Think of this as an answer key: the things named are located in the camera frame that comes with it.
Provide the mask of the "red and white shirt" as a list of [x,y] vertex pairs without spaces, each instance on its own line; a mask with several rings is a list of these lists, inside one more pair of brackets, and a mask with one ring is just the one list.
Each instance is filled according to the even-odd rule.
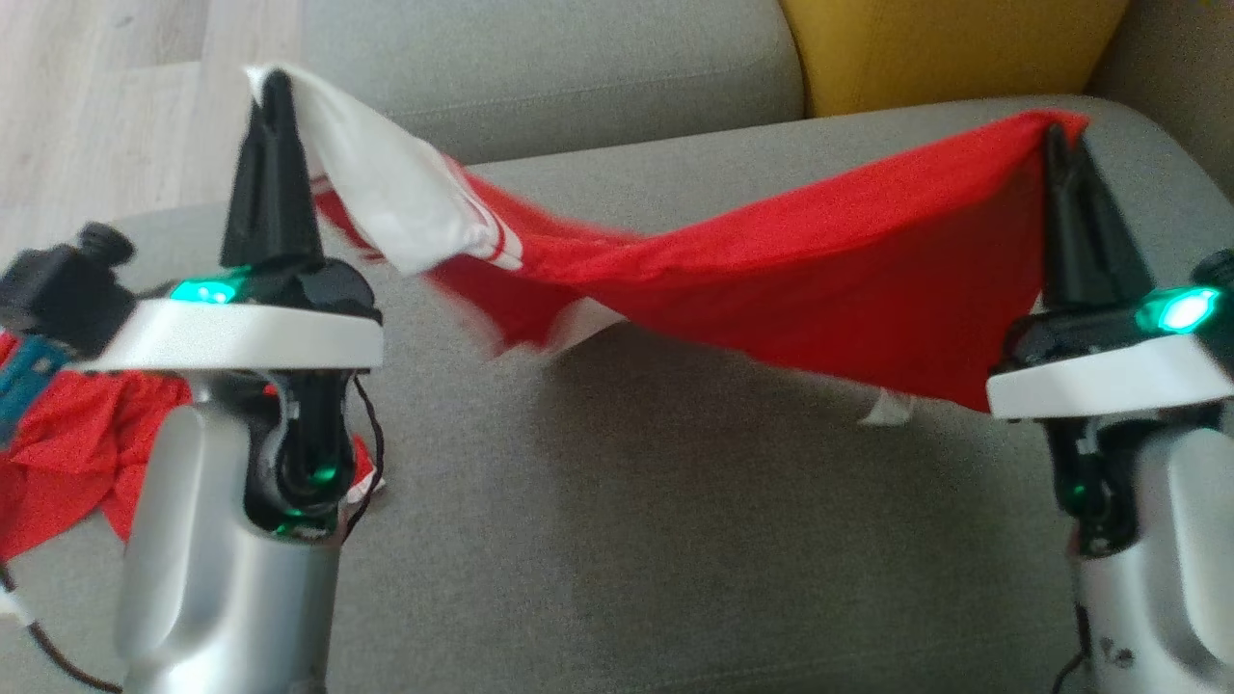
[[1004,333],[1043,289],[1030,110],[656,236],[550,214],[295,65],[313,210],[366,259],[426,277],[494,352],[564,351],[627,321],[682,341],[988,412]]

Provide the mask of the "red white shirt with print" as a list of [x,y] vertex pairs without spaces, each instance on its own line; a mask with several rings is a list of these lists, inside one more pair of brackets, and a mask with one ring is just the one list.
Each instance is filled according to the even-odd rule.
[[189,403],[181,379],[142,372],[60,373],[0,448],[0,562],[101,511],[130,538],[163,417]]

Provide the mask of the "grey and yellow sofa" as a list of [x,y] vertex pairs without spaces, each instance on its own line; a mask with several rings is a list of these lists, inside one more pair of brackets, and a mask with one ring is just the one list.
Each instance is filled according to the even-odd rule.
[[[1088,143],[1162,284],[1234,247],[1234,205],[1096,98],[1004,98],[484,164],[544,207],[660,232],[1032,107]],[[1077,647],[1039,427],[634,325],[487,361],[374,270],[389,487],[346,542],[332,694],[1032,694]]]

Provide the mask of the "yellow sofa backrest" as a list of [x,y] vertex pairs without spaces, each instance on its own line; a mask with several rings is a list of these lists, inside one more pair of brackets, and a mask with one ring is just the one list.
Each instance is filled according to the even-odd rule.
[[1129,0],[779,0],[812,116],[1082,93]]

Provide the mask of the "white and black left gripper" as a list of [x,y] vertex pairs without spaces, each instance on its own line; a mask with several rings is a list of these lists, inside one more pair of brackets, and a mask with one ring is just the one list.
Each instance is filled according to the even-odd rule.
[[[251,121],[230,190],[222,267],[269,262],[265,210],[270,69],[248,69]],[[322,258],[294,86],[278,70],[278,252]],[[383,311],[369,282],[346,262],[285,262],[191,277],[139,299],[84,372],[365,370],[383,366]]]

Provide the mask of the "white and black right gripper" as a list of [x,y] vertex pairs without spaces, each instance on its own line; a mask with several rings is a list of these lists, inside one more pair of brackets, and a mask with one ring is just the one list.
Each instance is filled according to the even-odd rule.
[[1096,417],[1234,398],[1234,291],[1150,293],[1153,274],[1086,138],[1071,146],[1062,123],[1050,123],[1043,163],[1050,311],[1006,336],[1004,363],[986,382],[990,412]]

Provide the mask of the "grey sofa seat cushion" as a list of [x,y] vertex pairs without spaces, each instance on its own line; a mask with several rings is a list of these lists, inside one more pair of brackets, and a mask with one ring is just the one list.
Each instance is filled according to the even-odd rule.
[[301,62],[466,164],[806,111],[779,0],[305,0]]

